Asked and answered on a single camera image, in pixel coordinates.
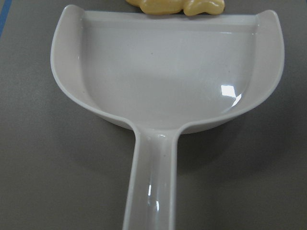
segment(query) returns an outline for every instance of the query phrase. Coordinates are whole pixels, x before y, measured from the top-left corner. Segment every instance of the dustpan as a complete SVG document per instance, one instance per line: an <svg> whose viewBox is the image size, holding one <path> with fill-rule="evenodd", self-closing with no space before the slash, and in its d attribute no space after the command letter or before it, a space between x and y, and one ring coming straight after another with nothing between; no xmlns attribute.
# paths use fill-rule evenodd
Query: dustpan
<svg viewBox="0 0 307 230"><path fill-rule="evenodd" d="M177 140L255 108L284 62L278 17L149 16L67 6L51 48L62 91L136 143L123 230L175 228Z"/></svg>

